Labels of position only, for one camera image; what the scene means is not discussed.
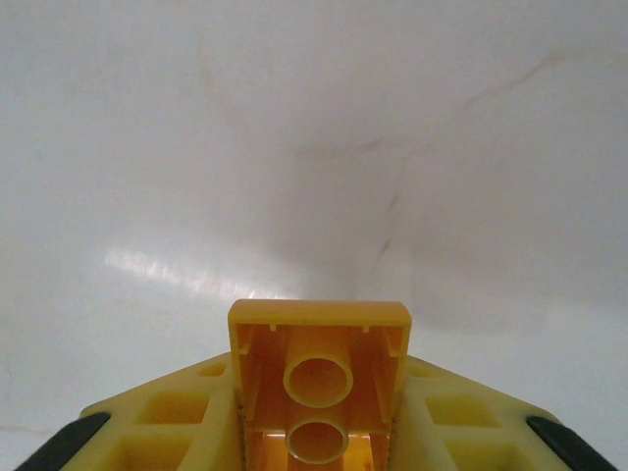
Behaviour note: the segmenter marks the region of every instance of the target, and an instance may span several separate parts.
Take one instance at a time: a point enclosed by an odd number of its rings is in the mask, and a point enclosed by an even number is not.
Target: black rubber pad
[[[530,416],[528,425],[572,471],[617,471],[573,430],[545,417]]]
[[[110,417],[98,412],[66,425],[16,471],[60,471]]]

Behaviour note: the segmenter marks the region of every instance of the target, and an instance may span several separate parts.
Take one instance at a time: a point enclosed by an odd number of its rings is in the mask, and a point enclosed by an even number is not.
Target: yellow plastic base
[[[112,417],[63,469],[568,469],[526,425],[549,413],[406,356],[398,304],[245,301],[230,332],[232,353],[86,408]]]

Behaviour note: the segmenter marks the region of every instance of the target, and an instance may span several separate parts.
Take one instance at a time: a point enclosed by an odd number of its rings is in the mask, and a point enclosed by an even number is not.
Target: yellow plastic part
[[[274,452],[289,455],[290,470],[342,469],[351,442],[352,449],[387,444],[411,324],[396,302],[234,304],[229,332],[246,471],[266,469],[269,435],[285,438]],[[383,469],[388,445],[371,454]]]
[[[87,407],[64,471],[568,471],[544,410],[406,356],[396,303],[239,301],[232,352]]]

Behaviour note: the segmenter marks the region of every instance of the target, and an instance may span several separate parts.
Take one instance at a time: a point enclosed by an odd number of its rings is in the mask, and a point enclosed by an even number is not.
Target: white surface
[[[238,297],[393,298],[411,352],[628,468],[625,1],[0,1],[0,468],[228,350]]]

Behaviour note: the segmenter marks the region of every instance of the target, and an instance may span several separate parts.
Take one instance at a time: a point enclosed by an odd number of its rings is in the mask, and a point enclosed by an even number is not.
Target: square recess
[[[534,471],[517,446],[473,440],[450,440],[446,447],[458,471]]]
[[[473,395],[431,395],[425,399],[437,425],[498,427],[499,422],[479,397]]]
[[[200,424],[209,397],[200,393],[163,391],[155,394],[139,414],[139,424]]]
[[[174,471],[190,444],[191,439],[182,437],[127,437],[107,456],[99,471]]]

